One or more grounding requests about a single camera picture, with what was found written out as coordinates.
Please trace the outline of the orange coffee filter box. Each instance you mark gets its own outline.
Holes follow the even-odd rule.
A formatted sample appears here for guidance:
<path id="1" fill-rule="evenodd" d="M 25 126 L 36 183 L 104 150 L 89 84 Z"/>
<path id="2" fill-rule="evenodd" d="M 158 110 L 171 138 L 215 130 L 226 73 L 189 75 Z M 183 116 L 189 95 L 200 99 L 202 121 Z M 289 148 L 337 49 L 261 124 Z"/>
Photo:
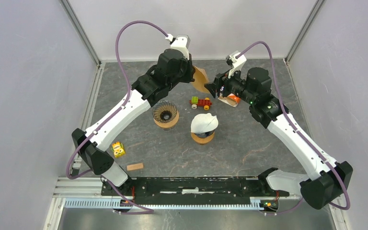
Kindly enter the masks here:
<path id="1" fill-rule="evenodd" d="M 241 101 L 241 98 L 237 97 L 233 93 L 229 94 L 227 97 L 223 97 L 222 95 L 218 98 L 218 100 L 222 101 L 225 104 L 228 104 L 232 107 L 237 107 Z"/>

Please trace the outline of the brown paper coffee filter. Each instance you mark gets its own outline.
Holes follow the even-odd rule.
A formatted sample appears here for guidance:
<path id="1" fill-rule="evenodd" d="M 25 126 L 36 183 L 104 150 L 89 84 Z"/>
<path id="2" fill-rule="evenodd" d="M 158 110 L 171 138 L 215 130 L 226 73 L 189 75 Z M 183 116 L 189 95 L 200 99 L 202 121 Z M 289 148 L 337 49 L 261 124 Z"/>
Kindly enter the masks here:
<path id="1" fill-rule="evenodd" d="M 209 93 L 208 89 L 205 87 L 205 84 L 209 83 L 206 71 L 196 66 L 194 66 L 194 70 L 193 78 L 195 81 L 191 83 L 192 86 L 199 92 Z"/>

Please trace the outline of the smoky grey dripper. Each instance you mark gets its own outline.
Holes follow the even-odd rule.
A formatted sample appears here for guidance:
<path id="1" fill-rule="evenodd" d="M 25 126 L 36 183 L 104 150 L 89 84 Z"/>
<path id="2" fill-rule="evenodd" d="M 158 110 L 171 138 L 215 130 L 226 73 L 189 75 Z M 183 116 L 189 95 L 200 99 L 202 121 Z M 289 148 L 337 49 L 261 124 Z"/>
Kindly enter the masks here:
<path id="1" fill-rule="evenodd" d="M 178 114 L 177 106 L 170 101 L 160 101 L 152 108 L 153 119 L 159 123 L 171 122 Z"/>

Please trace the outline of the white paper coffee filter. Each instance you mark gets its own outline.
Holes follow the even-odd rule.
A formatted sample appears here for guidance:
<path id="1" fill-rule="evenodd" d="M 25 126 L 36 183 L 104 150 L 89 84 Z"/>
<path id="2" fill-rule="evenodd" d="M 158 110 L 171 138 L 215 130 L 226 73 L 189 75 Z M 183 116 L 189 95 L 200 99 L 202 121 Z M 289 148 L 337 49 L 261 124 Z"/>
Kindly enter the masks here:
<path id="1" fill-rule="evenodd" d="M 219 121 L 216 115 L 211 113 L 198 114 L 191 122 L 191 133 L 201 134 L 214 131 L 219 126 Z"/>

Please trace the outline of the blue plastic dripper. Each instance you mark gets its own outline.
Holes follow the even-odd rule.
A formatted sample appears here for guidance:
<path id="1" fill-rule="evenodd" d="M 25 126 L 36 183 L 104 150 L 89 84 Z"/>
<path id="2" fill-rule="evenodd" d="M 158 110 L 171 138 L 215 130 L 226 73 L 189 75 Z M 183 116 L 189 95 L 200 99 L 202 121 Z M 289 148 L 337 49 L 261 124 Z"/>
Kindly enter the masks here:
<path id="1" fill-rule="evenodd" d="M 215 130 L 211 130 L 211 131 L 204 132 L 204 133 L 194 133 L 194 135 L 197 136 L 198 138 L 208 138 L 212 136 L 214 132 Z"/>

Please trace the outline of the wooden ring stand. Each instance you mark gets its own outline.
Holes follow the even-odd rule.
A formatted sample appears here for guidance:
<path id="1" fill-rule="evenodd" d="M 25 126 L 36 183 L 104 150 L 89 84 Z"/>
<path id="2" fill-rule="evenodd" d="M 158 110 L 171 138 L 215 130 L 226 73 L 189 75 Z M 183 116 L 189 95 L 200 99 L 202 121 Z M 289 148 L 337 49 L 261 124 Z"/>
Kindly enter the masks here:
<path id="1" fill-rule="evenodd" d="M 158 127 L 162 129 L 169 129 L 173 128 L 178 123 L 179 116 L 179 112 L 177 112 L 175 116 L 173 116 L 170 111 L 162 111 L 161 113 L 153 117 L 153 120 Z"/>
<path id="2" fill-rule="evenodd" d="M 201 137 L 198 137 L 196 134 L 194 133 L 191 133 L 191 137 L 192 139 L 199 145 L 205 145 L 205 144 L 208 144 L 209 142 L 212 141 L 212 139 L 214 138 L 215 136 L 215 133 L 212 133 L 210 136 L 208 137 L 205 137 L 205 138 L 201 138 Z"/>

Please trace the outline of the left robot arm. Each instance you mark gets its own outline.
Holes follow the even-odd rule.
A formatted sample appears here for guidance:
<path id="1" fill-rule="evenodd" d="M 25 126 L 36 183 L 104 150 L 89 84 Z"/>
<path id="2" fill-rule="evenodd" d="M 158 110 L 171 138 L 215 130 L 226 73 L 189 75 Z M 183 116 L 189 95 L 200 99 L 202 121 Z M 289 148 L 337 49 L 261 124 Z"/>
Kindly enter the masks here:
<path id="1" fill-rule="evenodd" d="M 159 55 L 156 65 L 128 88 L 126 96 L 96 124 L 71 136 L 76 150 L 90 170 L 113 183 L 119 195 L 131 190 L 128 174 L 106 150 L 114 139 L 139 115 L 167 97 L 178 83 L 194 82 L 195 70 L 187 48 L 168 48 Z"/>

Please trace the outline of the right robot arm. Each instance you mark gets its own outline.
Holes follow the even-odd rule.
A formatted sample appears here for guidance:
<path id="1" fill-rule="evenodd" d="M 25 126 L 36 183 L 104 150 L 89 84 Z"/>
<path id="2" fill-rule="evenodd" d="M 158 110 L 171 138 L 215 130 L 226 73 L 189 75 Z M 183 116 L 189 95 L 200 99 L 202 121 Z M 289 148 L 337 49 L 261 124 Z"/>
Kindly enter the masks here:
<path id="1" fill-rule="evenodd" d="M 347 195 L 353 174 L 352 166 L 338 162 L 325 153 L 297 124 L 288 108 L 271 93 L 272 79 L 263 68 L 251 68 L 246 78 L 239 70 L 216 75 L 204 87 L 214 98 L 234 94 L 249 104 L 252 117 L 274 134 L 291 151 L 303 166 L 305 173 L 287 173 L 270 168 L 258 178 L 258 191 L 269 196 L 281 190 L 299 195 L 314 209 L 326 205 L 341 208 L 333 201 Z"/>

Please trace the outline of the toy brick car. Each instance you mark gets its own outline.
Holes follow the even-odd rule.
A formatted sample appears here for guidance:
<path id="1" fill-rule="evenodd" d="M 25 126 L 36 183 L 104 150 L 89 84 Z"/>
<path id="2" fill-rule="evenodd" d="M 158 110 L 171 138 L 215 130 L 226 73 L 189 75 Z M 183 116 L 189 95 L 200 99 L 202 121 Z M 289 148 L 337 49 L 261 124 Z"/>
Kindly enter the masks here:
<path id="1" fill-rule="evenodd" d="M 209 110 L 213 104 L 209 98 L 200 99 L 199 97 L 193 96 L 189 100 L 192 109 L 203 108 L 204 110 Z"/>

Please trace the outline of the yellow juice carton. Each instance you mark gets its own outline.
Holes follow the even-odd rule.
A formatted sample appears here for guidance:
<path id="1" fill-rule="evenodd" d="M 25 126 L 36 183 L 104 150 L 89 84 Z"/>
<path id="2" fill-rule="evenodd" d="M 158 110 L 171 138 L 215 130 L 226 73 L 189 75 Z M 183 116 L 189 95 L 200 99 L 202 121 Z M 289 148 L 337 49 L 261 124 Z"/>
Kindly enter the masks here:
<path id="1" fill-rule="evenodd" d="M 116 142 L 111 145 L 111 149 L 113 151 L 114 157 L 119 158 L 121 156 L 124 156 L 126 154 L 126 151 L 124 149 L 124 145 L 121 142 Z"/>

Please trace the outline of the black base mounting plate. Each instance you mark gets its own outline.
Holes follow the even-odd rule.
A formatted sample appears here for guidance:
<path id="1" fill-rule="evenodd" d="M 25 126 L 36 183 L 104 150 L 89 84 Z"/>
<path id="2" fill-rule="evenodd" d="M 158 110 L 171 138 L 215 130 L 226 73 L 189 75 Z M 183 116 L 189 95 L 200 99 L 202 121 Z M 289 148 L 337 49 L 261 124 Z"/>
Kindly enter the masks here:
<path id="1" fill-rule="evenodd" d="M 258 177 L 132 177 L 113 189 L 102 180 L 103 196 L 118 193 L 132 197 L 139 205 L 246 205 L 251 197 L 288 197 L 275 191 Z"/>

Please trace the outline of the small wooden block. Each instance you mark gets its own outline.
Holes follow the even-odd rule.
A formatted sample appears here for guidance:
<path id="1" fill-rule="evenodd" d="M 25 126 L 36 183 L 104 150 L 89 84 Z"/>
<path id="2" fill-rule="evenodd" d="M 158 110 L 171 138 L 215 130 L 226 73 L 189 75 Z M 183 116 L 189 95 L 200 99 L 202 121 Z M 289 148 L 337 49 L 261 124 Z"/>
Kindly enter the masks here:
<path id="1" fill-rule="evenodd" d="M 144 164 L 143 163 L 131 164 L 131 165 L 128 165 L 126 167 L 127 171 L 141 170 L 143 168 L 144 168 Z"/>

